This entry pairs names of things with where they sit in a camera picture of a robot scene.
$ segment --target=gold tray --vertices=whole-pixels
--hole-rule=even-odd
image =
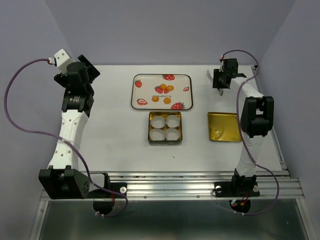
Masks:
[[[219,142],[241,142],[237,114],[208,112],[209,139]]]
[[[178,127],[175,127],[175,129],[177,129],[179,132],[180,132],[180,137],[178,140],[163,140],[163,141],[154,141],[154,140],[151,140],[150,138],[150,131],[152,129],[154,129],[150,122],[151,122],[151,119],[153,117],[156,117],[156,116],[161,116],[164,118],[164,120],[167,120],[167,117],[169,115],[175,115],[179,118],[180,120],[180,126]],[[168,129],[168,125],[165,124],[163,128],[161,128],[162,130],[166,131]],[[148,141],[149,141],[149,144],[150,145],[180,145],[182,143],[182,117],[181,117],[181,112],[179,111],[151,111],[149,113],[149,126],[148,126]]]

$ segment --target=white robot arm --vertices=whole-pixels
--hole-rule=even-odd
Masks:
[[[56,148],[47,169],[39,172],[39,180],[51,199],[83,199],[90,191],[96,189],[88,176],[78,171],[78,156],[64,142],[70,142],[77,150],[80,149],[81,138],[85,125],[90,117],[94,103],[94,90],[91,83],[100,72],[83,56],[74,61],[69,54],[61,49],[50,64],[54,64],[60,74],[54,80],[65,88],[62,102],[62,121]],[[93,176],[96,183],[109,189],[108,174]]]
[[[250,84],[242,85],[245,79],[237,77],[246,78],[243,73],[238,73],[236,58],[224,58],[220,69],[213,71],[213,88],[218,90],[219,95],[222,96],[224,89],[230,89],[232,84],[232,89],[236,91],[241,87],[239,102],[244,103],[240,117],[244,141],[240,159],[231,181],[214,183],[215,186],[219,186],[219,191],[215,191],[216,197],[238,198],[245,194],[251,197],[260,195],[256,182],[256,162],[252,158],[255,161],[258,159],[264,138],[273,127],[274,99],[262,95]]]

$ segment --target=screw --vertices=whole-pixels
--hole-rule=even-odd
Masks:
[[[125,194],[127,192],[127,188],[125,186],[120,187],[120,193]]]
[[[259,192],[259,187],[257,185],[254,185],[252,189],[255,193]]]

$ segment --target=gray wall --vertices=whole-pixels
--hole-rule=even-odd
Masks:
[[[72,52],[95,64],[209,64],[258,59],[294,0],[46,0]],[[250,58],[241,55],[241,63]]]
[[[262,89],[275,99],[274,124],[285,161],[300,179],[315,227],[320,226],[319,10],[319,0],[297,0],[260,68]]]
[[[20,132],[7,121],[5,88],[24,63],[52,57],[67,43],[43,0],[2,1],[0,7],[0,239],[29,239],[42,186],[40,168],[46,168],[56,140]],[[64,90],[54,82],[58,70],[36,63],[23,71],[9,93],[9,112],[30,129],[59,132]]]

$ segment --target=white table surface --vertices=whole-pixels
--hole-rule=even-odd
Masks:
[[[235,169],[242,143],[212,142],[208,135],[208,112],[236,112],[235,91],[225,90],[221,97],[207,79],[207,69],[212,73],[213,69],[219,68],[218,65],[96,67],[101,75],[92,84],[94,104],[80,148],[90,171],[220,172]],[[250,66],[240,66],[239,72],[247,77],[253,75]],[[149,145],[150,111],[131,107],[133,78],[137,74],[186,74],[191,77],[193,108],[181,111],[181,145]],[[250,84],[257,87],[254,80]],[[281,170],[280,158],[270,133],[261,146],[258,162],[272,171]],[[79,169],[84,170],[80,162]]]

